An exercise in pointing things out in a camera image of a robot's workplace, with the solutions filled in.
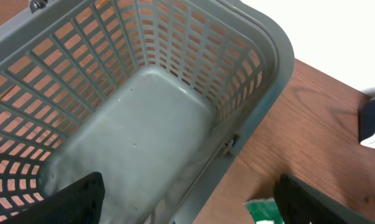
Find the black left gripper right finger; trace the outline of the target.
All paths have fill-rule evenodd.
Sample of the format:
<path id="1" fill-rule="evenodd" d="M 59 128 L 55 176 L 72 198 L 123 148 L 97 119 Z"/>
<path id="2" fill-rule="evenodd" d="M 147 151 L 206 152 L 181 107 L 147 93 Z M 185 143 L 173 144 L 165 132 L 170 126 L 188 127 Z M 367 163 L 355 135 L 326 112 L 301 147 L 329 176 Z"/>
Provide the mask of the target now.
<path id="1" fill-rule="evenodd" d="M 371 224 L 373 221 L 290 174 L 282 174 L 273 189 L 284 223 Z"/>

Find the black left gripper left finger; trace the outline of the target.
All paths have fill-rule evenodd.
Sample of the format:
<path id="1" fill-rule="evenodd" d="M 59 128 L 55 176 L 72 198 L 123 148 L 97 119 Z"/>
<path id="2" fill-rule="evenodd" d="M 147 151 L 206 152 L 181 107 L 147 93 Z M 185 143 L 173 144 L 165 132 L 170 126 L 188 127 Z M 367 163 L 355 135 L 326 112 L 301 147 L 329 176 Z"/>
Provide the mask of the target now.
<path id="1" fill-rule="evenodd" d="M 104 195 L 102 174 L 92 172 L 3 223 L 98 224 Z"/>

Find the dark green package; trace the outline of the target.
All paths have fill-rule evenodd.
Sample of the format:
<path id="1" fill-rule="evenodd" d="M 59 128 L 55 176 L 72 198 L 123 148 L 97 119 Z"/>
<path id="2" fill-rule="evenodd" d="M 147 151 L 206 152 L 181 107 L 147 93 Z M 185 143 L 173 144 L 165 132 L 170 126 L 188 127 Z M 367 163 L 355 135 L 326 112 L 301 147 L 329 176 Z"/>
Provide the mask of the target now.
<path id="1" fill-rule="evenodd" d="M 250 200 L 245 203 L 245 207 L 255 224 L 284 224 L 274 198 Z"/>

